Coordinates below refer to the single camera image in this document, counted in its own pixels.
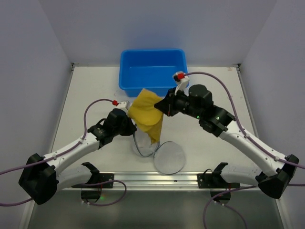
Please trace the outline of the yellow bra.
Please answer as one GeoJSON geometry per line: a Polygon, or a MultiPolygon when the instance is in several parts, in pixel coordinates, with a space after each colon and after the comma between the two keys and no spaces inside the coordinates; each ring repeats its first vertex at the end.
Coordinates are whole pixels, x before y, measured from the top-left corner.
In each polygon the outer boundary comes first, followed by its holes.
{"type": "Polygon", "coordinates": [[[151,144],[160,142],[163,113],[154,105],[161,100],[156,93],[143,88],[128,109],[128,116],[148,135],[151,144]]]}

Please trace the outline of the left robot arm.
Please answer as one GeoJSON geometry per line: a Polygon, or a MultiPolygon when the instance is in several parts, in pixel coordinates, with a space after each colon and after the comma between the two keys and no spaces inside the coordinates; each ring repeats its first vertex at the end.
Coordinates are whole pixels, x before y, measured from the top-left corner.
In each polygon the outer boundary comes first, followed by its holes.
{"type": "Polygon", "coordinates": [[[91,163],[84,162],[72,170],[67,168],[109,144],[116,136],[133,135],[136,127],[127,113],[127,108],[114,108],[102,124],[90,127],[85,136],[44,156],[33,154],[21,174],[19,185],[38,205],[46,203],[57,191],[67,187],[100,187],[107,180],[101,178],[99,170],[91,163]]]}

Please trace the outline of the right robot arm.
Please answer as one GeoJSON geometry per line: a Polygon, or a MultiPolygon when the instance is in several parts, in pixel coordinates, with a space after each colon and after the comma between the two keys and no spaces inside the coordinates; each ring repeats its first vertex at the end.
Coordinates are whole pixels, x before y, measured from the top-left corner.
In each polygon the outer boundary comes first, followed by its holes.
{"type": "Polygon", "coordinates": [[[212,93],[204,85],[191,86],[188,94],[169,89],[165,98],[154,107],[167,116],[183,113],[198,119],[204,131],[228,142],[256,164],[254,168],[245,168],[221,162],[210,178],[219,187],[231,183],[246,184],[279,199],[295,174],[299,163],[296,156],[276,152],[247,132],[235,116],[214,105],[212,93]]]}

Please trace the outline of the blue plastic tub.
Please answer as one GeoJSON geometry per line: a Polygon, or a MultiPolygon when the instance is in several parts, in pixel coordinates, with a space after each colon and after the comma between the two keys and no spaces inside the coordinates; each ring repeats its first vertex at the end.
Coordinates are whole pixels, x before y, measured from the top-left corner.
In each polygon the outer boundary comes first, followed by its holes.
{"type": "Polygon", "coordinates": [[[143,88],[164,97],[176,86],[173,75],[187,72],[181,49],[132,49],[121,53],[119,88],[128,97],[137,97],[143,88]]]}

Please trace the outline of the aluminium mounting rail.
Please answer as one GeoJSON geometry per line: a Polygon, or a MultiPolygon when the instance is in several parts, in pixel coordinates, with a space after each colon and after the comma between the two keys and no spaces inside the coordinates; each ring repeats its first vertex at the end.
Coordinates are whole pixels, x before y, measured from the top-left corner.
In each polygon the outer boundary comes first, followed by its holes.
{"type": "Polygon", "coordinates": [[[180,172],[173,175],[162,175],[157,172],[132,172],[132,173],[106,173],[101,172],[93,177],[92,184],[106,182],[108,184],[101,185],[102,188],[117,188],[120,183],[114,182],[118,180],[123,182],[128,188],[138,190],[150,189],[229,189],[241,186],[249,186],[241,181],[221,181],[214,178],[211,171],[207,172],[180,172]]]}

